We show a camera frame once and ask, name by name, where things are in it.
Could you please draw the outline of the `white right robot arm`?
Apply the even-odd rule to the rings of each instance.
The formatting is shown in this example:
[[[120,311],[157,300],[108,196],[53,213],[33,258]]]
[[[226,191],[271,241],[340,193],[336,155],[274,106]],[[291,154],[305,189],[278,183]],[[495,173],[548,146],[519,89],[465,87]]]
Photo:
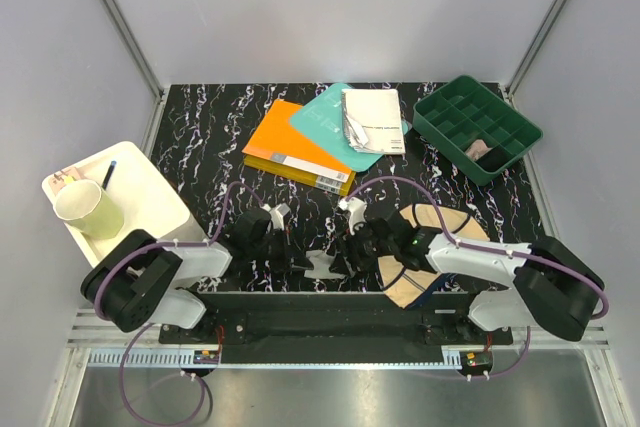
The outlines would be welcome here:
[[[361,205],[348,214],[329,275],[371,275],[405,310],[434,304],[459,277],[491,284],[466,290],[454,309],[454,331],[463,342],[513,327],[539,327],[577,342],[589,322],[608,311],[602,279],[554,237],[492,242],[470,216],[426,204],[381,215]]]

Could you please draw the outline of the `grey underwear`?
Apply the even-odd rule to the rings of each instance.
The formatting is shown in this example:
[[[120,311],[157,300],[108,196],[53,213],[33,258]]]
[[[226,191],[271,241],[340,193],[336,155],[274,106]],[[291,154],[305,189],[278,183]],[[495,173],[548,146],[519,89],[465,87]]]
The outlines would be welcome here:
[[[304,277],[313,280],[335,280],[350,276],[349,267],[342,254],[329,255],[321,250],[305,253],[312,268],[304,271]]]

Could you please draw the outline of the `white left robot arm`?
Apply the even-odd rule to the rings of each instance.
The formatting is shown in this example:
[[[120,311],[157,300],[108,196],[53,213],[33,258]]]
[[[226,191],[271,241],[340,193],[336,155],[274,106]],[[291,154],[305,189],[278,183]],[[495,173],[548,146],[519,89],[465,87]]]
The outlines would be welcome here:
[[[313,268],[291,239],[289,214],[284,204],[249,210],[214,241],[158,240],[136,229],[84,278],[81,295],[124,333],[148,323],[166,324],[181,328],[193,342],[206,342],[216,319],[189,291],[196,281],[221,278],[258,260],[285,272]]]

